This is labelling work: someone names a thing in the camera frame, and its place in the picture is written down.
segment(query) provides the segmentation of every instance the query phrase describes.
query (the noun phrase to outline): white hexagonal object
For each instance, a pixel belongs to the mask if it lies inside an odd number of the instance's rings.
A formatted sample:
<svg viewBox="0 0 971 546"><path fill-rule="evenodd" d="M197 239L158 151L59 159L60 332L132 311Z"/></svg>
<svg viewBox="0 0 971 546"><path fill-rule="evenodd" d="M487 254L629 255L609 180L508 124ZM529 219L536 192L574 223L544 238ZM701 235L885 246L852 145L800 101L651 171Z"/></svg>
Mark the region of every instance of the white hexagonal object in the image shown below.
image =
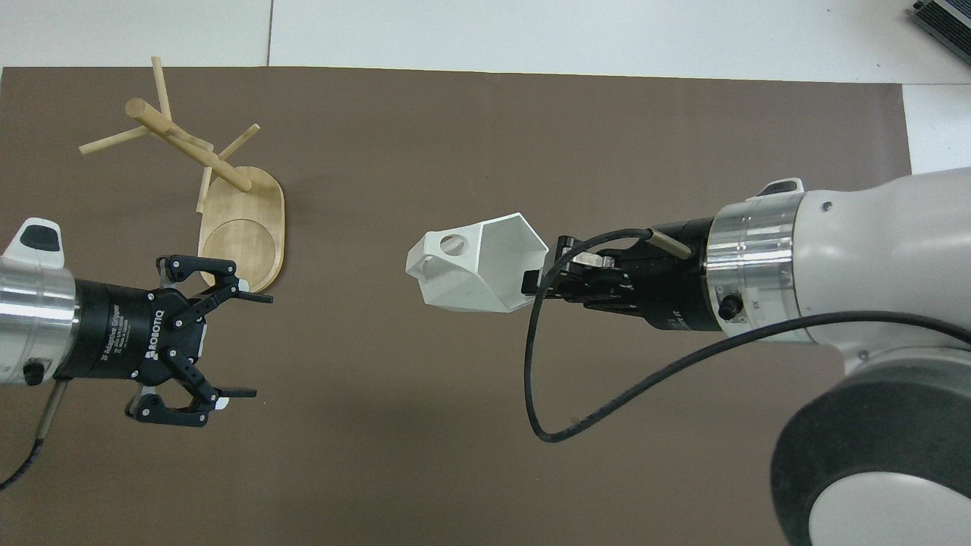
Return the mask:
<svg viewBox="0 0 971 546"><path fill-rule="evenodd" d="M405 272L428 305L452 311L510 313L533 297L522 274L542 269L549 248L520 213L429 231L408 252Z"/></svg>

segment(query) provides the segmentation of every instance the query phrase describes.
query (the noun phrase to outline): wooden dowel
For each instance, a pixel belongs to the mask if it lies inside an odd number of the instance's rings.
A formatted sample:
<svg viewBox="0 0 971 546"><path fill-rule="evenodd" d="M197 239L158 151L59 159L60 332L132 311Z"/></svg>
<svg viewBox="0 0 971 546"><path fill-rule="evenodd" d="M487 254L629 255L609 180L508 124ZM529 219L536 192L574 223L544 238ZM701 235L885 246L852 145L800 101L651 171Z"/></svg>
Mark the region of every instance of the wooden dowel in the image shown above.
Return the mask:
<svg viewBox="0 0 971 546"><path fill-rule="evenodd" d="M184 154L198 161L204 167L212 167L213 172L223 178L239 191L250 191L252 181L246 175L237 171L232 165L218 155L193 146L188 142L174 138L168 134L170 130L185 133L178 125L166 119L160 112L155 110L149 103L140 98L133 98L124 106L124 112L139 123L147 127L151 132L162 137L166 142L175 146Z"/></svg>
<svg viewBox="0 0 971 546"><path fill-rule="evenodd" d="M192 146L198 146L199 148L203 150L207 150L209 152L216 149L216 147L213 146L212 144L202 140L199 137L194 137L181 129L176 130L175 128L172 128L165 131L165 134L169 135L170 137L175 137L179 140L188 142Z"/></svg>
<svg viewBox="0 0 971 546"><path fill-rule="evenodd" d="M105 137L101 140L96 140L94 142L82 144L78 146L78 150L80 150L82 154L99 152L110 146L114 146L115 144L121 144L122 142L128 142L129 140L135 140L138 137L145 136L150 133L151 131L149 131L145 127L135 127L134 129L128 129L127 131L123 133L119 133L117 135L112 135L110 137Z"/></svg>
<svg viewBox="0 0 971 546"><path fill-rule="evenodd" d="M162 116L171 119L172 109L169 108L169 91L165 88L165 75L162 73L161 57L151 58L151 72L155 75L155 91L158 92L158 107L162 109Z"/></svg>
<svg viewBox="0 0 971 546"><path fill-rule="evenodd" d="M239 148L243 146L243 143L248 141L250 137L256 134L256 131L258 130L259 125L256 123L250 125L249 129L243 131L243 134L236 137L236 140L230 142L229 146L227 146L222 152L219 152L219 159L228 159L231 155L233 155L233 152L239 150Z"/></svg>
<svg viewBox="0 0 971 546"><path fill-rule="evenodd" d="M213 167L202 169L202 186L199 187L199 199L195 202L195 212L202 214L206 207L206 196L209 195L209 182L213 179Z"/></svg>

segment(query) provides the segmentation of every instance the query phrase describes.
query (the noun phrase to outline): wooden peg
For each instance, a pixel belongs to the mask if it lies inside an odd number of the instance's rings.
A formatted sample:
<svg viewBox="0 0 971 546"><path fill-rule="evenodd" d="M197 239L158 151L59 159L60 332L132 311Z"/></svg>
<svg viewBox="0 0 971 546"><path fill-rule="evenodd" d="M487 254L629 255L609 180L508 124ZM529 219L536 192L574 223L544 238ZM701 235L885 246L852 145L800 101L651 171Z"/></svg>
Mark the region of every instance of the wooden peg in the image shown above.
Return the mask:
<svg viewBox="0 0 971 546"><path fill-rule="evenodd" d="M151 131L145 127L135 127L134 129L128 129L123 133L117 135L112 135L110 137L105 137L101 140L96 140L94 142L89 142L87 144L82 144L78 146L78 150L82 154L90 154L92 152L99 152L115 144L121 144L122 142L128 142L129 140L135 140L138 137L151 134Z"/></svg>
<svg viewBox="0 0 971 546"><path fill-rule="evenodd" d="M256 134L256 131L258 130L259 130L258 124L254 123L250 125L249 129L243 131L243 134L236 137L236 140L230 142L229 146L227 146L222 152L219 152L219 159L228 159L231 155L233 155L233 152L236 152L237 150L239 150L239 148L243 146L243 143L248 141L250 137Z"/></svg>
<svg viewBox="0 0 971 546"><path fill-rule="evenodd" d="M162 73L162 58L151 58L151 72L155 76L155 91L158 92L158 107L162 111L162 116L172 118L172 109L169 108L169 91L165 88L165 75Z"/></svg>
<svg viewBox="0 0 971 546"><path fill-rule="evenodd" d="M206 208L206 196L209 195L209 182L213 180L213 167L202 169L202 185L199 187L199 198L195 201L195 212L202 214Z"/></svg>

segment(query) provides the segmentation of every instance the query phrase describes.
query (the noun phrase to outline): oval wooden base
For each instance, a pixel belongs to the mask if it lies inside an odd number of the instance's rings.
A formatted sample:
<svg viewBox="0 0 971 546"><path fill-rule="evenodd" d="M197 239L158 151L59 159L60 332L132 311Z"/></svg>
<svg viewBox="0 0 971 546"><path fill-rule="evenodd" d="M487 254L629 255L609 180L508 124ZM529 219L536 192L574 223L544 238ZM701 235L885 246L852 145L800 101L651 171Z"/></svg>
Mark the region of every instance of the oval wooden base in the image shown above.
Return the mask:
<svg viewBox="0 0 971 546"><path fill-rule="evenodd" d="M222 178L209 186L199 227L199 255L232 259L250 291L270 286L284 265L284 192L275 178L256 167L236 167L252 180L243 193ZM205 275L206 282L213 283Z"/></svg>

